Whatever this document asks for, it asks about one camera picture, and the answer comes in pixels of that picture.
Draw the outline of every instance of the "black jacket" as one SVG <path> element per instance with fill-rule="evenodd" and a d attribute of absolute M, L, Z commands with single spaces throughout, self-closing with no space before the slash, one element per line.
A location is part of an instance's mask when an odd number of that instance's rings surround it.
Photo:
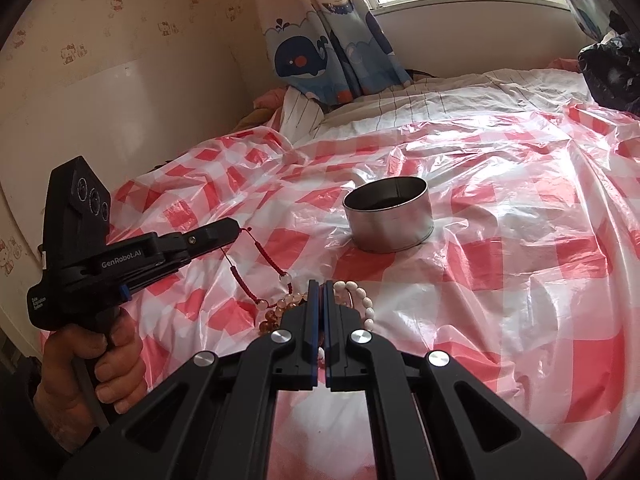
<path fill-rule="evenodd" d="M 0 396 L 0 477 L 54 479 L 69 453 L 47 433 L 33 407 L 40 363 L 25 359 L 3 385 Z"/>

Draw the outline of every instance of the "red and white checkered tablecloth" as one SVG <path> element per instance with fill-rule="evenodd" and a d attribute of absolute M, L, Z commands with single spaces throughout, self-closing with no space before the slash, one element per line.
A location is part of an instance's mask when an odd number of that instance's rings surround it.
<path fill-rule="evenodd" d="M 251 226 L 298 291 L 355 280 L 376 331 L 403 351 L 450 352 L 576 457 L 593 479 L 640 415 L 640 123 L 595 106 L 412 124 L 292 149 L 254 128 L 203 142 L 114 196 L 111 241 L 225 216 Z M 436 228 L 421 246 L 365 254 L 342 199 L 418 175 Z M 242 235 L 229 255 L 259 297 L 277 274 Z M 194 353 L 257 335 L 222 252 L 135 295 L 155 385 Z M 373 479 L 363 394 L 278 398 L 270 479 Z"/>

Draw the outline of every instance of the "window sill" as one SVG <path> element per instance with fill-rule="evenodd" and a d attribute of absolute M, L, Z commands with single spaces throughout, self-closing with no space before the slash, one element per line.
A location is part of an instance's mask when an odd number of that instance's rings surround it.
<path fill-rule="evenodd" d="M 372 9 L 371 13 L 375 16 L 396 12 L 396 10 L 413 9 L 414 7 L 423 7 L 439 4 L 455 4 L 460 2 L 511 2 L 517 4 L 531 4 L 545 7 L 553 7 L 569 11 L 564 0 L 402 0 L 389 4 L 380 5 L 377 9 Z"/>

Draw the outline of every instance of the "wall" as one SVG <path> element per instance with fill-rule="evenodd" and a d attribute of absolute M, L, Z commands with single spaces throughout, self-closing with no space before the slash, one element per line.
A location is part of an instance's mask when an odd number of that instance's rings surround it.
<path fill-rule="evenodd" d="M 82 154 L 114 189 L 227 133 L 274 86 L 251 0 L 33 0 L 0 51 L 0 326 L 26 315 L 50 170 Z"/>
<path fill-rule="evenodd" d="M 593 43 L 568 10 L 526 3 L 430 4 L 380 14 L 378 21 L 405 67 L 438 77 L 545 68 Z"/>

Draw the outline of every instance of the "container rim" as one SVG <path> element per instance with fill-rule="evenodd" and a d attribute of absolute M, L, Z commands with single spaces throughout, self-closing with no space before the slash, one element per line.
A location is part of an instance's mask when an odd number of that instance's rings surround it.
<path fill-rule="evenodd" d="M 366 187 L 375 186 L 376 184 L 379 184 L 380 182 L 384 182 L 385 180 L 419 180 L 421 182 L 421 184 L 423 184 L 424 189 L 420 192 L 420 194 L 418 194 L 417 196 L 407 200 L 406 202 L 402 202 L 401 204 L 394 205 L 394 206 L 391 206 L 391 207 L 383 207 L 382 209 L 355 209 L 355 208 L 349 207 L 347 205 L 347 199 L 350 196 L 352 196 L 354 193 L 356 193 L 358 191 L 361 191 L 361 190 L 365 189 Z M 377 213 L 377 212 L 380 212 L 380 211 L 389 211 L 391 209 L 398 209 L 398 208 L 403 207 L 403 206 L 405 206 L 407 204 L 410 204 L 411 202 L 414 202 L 415 200 L 418 200 L 425 193 L 427 193 L 428 190 L 429 190 L 429 184 L 427 183 L 426 180 L 424 180 L 420 176 L 388 176 L 388 177 L 385 177 L 385 178 L 380 178 L 378 180 L 374 180 L 373 182 L 367 182 L 364 186 L 360 186 L 360 187 L 357 187 L 356 189 L 352 189 L 342 199 L 342 207 L 345 208 L 345 209 L 348 209 L 349 211 L 354 211 L 354 212 L 357 212 L 357 213 Z"/>

